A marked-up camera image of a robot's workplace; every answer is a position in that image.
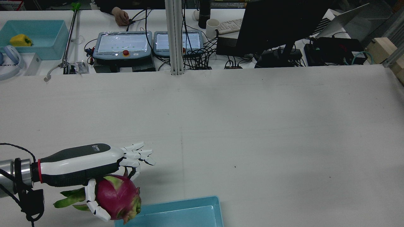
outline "light blue bin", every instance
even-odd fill
[[[42,60],[58,60],[65,52],[69,32],[63,20],[10,20],[0,30],[0,51],[10,39],[25,34],[32,46],[17,46],[20,53],[37,53]]]
[[[217,196],[142,205],[141,212],[126,225],[115,227],[223,227]]]

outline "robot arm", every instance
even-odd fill
[[[29,159],[19,158],[0,161],[0,198],[18,193],[22,211],[33,222],[40,218],[44,210],[43,191],[32,190],[34,182],[40,181],[54,187],[85,185],[88,207],[95,216],[108,221],[111,217],[95,200],[95,179],[117,171],[120,166],[131,167],[133,170],[129,177],[134,176],[134,179],[140,173],[140,162],[155,165],[156,162],[150,157],[153,151],[141,150],[143,146],[143,142],[121,148],[96,143],[68,148],[37,162],[33,156],[32,164]],[[38,217],[33,219],[32,215],[36,214],[39,214]]]

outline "pink dragon fruit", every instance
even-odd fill
[[[127,177],[119,175],[107,175],[96,184],[96,201],[99,206],[108,212],[111,220],[124,220],[126,224],[140,213],[141,199],[139,187],[135,187],[133,182]],[[53,205],[56,208],[67,207],[76,202],[86,199],[84,187],[71,191],[63,191],[65,199],[59,200]],[[73,205],[76,209],[90,211],[86,204]]]

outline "red ring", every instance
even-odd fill
[[[42,182],[42,173],[41,173],[41,159],[38,159],[38,174],[39,174],[39,181]]]

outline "white desk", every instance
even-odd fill
[[[381,65],[15,77],[0,116],[1,141],[37,158],[145,141],[143,203],[217,195],[226,227],[404,226],[404,89]],[[113,226],[53,208],[66,188],[35,188],[36,227]],[[30,226],[0,200],[1,226]]]
[[[192,12],[194,10],[186,10],[186,21],[187,25],[197,28],[198,23],[192,19]],[[128,10],[129,17],[133,17],[139,10]],[[8,20],[17,20],[17,19],[62,19],[65,20],[66,25],[70,26],[71,19],[73,16],[72,11],[19,11],[19,12],[7,12],[3,11],[0,12],[0,29]],[[244,14],[244,9],[212,9],[211,10],[211,18],[218,19],[219,21],[227,21],[231,19],[242,18]],[[144,13],[140,14],[137,19],[143,18]],[[326,13],[325,17],[327,18],[334,18],[334,15],[331,13],[330,10]],[[152,31],[166,31],[166,15],[164,10],[153,10],[147,20],[147,29]],[[131,31],[139,31],[140,28],[144,28],[144,20],[135,23],[130,27]],[[92,10],[85,10],[80,11],[78,13],[78,17],[75,24],[75,29],[73,33],[73,38],[79,38],[79,36],[84,37],[84,41],[81,44],[71,43],[68,61],[73,63],[76,61],[87,61],[86,53],[84,52],[83,48],[85,44],[98,37],[100,32],[108,32],[108,31],[125,31],[126,27],[118,27],[115,23],[114,17],[102,13],[100,11],[92,11]],[[230,38],[237,38],[238,32],[223,35],[224,37]],[[340,37],[348,37],[346,34],[340,34]],[[91,42],[87,47],[95,46],[95,41]],[[305,59],[303,47],[304,44],[308,43],[307,40],[301,40],[296,42],[296,47],[299,48],[303,53],[303,58]],[[226,56],[220,55],[213,55],[210,59],[210,66],[213,69],[223,69],[224,65],[227,61]],[[38,75],[46,75],[48,71],[58,65],[61,60],[54,60],[54,61],[43,61],[41,64],[41,68],[38,71]],[[155,59],[156,69],[162,64],[161,61]],[[254,63],[242,63],[241,66],[243,68],[254,68]],[[169,66],[165,65],[162,67],[162,70],[168,70]],[[62,74],[62,69],[56,69],[52,72],[52,75],[55,74]],[[95,73],[93,67],[90,67],[90,73]]]

